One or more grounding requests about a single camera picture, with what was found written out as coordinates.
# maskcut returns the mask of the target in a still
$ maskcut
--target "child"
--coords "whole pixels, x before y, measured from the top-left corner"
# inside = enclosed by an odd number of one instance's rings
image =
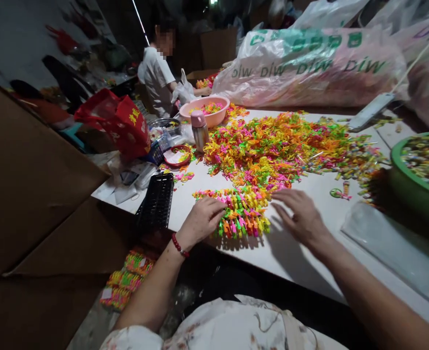
[[[138,77],[143,84],[157,111],[159,118],[169,118],[173,105],[172,93],[177,87],[167,62],[167,56],[171,56],[174,49],[174,25],[171,21],[162,21],[155,25],[150,36],[150,46],[143,54],[143,62],[138,67]],[[211,93],[209,87],[194,89],[195,96],[208,96]]]

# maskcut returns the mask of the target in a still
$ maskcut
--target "red beaded bracelet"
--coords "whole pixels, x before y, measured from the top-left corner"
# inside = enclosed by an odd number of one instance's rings
[[[183,249],[180,247],[179,242],[177,242],[176,234],[175,234],[175,233],[173,233],[173,234],[172,234],[172,243],[174,243],[174,245],[176,246],[177,251],[178,251],[180,254],[182,254],[184,257],[188,258],[188,257],[190,256],[189,252],[186,252],[185,250],[183,250]]]

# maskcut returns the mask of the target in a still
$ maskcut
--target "red lid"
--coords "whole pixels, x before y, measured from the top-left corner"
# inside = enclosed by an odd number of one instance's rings
[[[206,125],[205,114],[201,110],[195,110],[190,115],[193,127],[204,127]]]

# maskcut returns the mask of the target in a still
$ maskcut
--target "red gift bag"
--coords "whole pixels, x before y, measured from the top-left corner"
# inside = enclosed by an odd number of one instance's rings
[[[150,151],[145,118],[127,95],[119,98],[110,90],[102,89],[80,106],[75,120],[105,131],[127,161]]]

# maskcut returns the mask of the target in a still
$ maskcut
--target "floral shirt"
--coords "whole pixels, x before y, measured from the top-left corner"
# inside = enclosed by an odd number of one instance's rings
[[[148,328],[131,326],[111,332],[101,350],[346,349],[305,327],[289,311],[247,296],[236,298],[239,302],[217,299],[200,306],[166,341]]]

